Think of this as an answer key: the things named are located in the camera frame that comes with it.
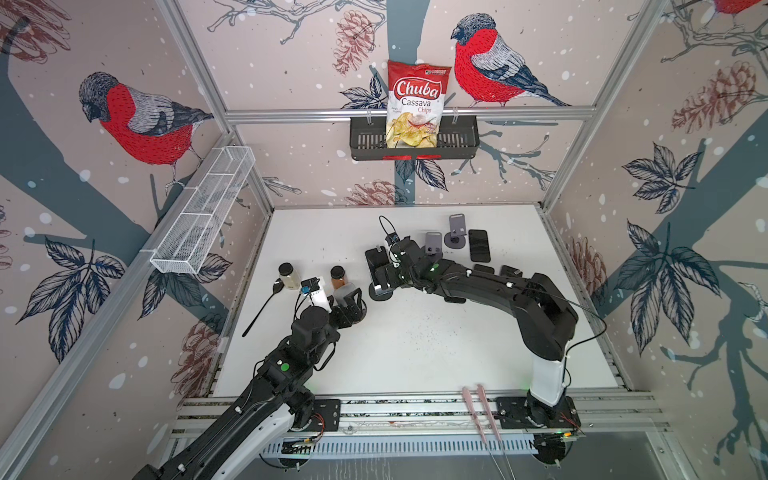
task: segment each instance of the white table surface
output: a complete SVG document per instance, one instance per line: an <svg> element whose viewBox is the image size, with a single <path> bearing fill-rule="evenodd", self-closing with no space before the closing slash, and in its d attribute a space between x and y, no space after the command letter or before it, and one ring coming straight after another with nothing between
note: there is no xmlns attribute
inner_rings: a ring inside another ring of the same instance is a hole
<svg viewBox="0 0 768 480"><path fill-rule="evenodd" d="M238 396L248 385L253 364L290 334L298 294L283 289L261 313L248 336L243 331L272 293L277 267L291 262L302 278L323 276L331 294L330 269L341 265L349 281L363 291L368 315L340 330L336 355L306 386L315 394L454 392L483 383L488 390L527 389L531 353L523 344L517 320L490 306L446 303L416 289L397 289L392 299L374 302L368 296L370 275L366 250L385 245L379 215L388 217L400 237L419 245L425 233L449 230L448 217L464 214L468 229L488 231L491 259L501 265L548 275L563 295L576 296L544 226L533 206L392 207L277 210L270 223L239 319L214 391ZM444 248L444 257L472 268L469 245ZM579 314L572 342L593 335ZM570 352L568 370L574 388L615 387L617 384L597 342Z"/></svg>

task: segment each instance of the black smartphone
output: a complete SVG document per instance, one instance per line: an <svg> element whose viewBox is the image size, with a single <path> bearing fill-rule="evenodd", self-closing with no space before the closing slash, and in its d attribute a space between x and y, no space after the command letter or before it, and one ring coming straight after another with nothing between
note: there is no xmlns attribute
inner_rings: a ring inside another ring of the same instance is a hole
<svg viewBox="0 0 768 480"><path fill-rule="evenodd" d="M469 231L469 259L479 263L491 261L491 249L488 247L488 232L485 230Z"/></svg>

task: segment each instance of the black metal basket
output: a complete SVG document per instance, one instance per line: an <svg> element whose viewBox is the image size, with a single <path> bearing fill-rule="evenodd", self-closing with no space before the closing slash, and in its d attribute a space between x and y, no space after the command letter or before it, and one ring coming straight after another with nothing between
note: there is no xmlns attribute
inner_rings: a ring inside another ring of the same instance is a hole
<svg viewBox="0 0 768 480"><path fill-rule="evenodd" d="M352 117L349 147L352 158L364 160L464 160L474 158L480 146L478 121L474 115L462 115L453 123L453 115L443 115L437 133L437 147L387 148L386 117Z"/></svg>

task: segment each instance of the jar lid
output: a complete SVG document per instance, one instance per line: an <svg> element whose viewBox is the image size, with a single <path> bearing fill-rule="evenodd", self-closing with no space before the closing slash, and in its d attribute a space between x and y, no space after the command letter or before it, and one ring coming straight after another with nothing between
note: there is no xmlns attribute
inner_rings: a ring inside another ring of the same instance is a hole
<svg viewBox="0 0 768 480"><path fill-rule="evenodd" d="M344 267L341 265L336 265L331 269L331 278L334 280L341 280L344 278Z"/></svg>
<svg viewBox="0 0 768 480"><path fill-rule="evenodd" d="M282 276L290 275L291 273L293 273L293 265L291 265L291 264L290 264L290 263L288 263L288 262L282 263L282 264L281 264L281 265L280 265L280 266L277 268L277 271L278 271L278 272L280 273L280 275L282 275Z"/></svg>

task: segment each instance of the glass jar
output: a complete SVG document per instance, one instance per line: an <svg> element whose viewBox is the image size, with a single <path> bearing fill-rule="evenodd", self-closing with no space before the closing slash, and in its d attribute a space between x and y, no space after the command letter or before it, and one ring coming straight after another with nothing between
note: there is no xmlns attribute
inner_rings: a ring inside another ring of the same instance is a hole
<svg viewBox="0 0 768 480"><path fill-rule="evenodd" d="M336 290L337 288L341 288L346 285L346 272L344 271L344 267L341 265L336 265L331 269L331 284L333 285L333 289Z"/></svg>
<svg viewBox="0 0 768 480"><path fill-rule="evenodd" d="M287 289L298 290L301 288L301 275L293 268L293 265L288 262L282 263L277 271Z"/></svg>

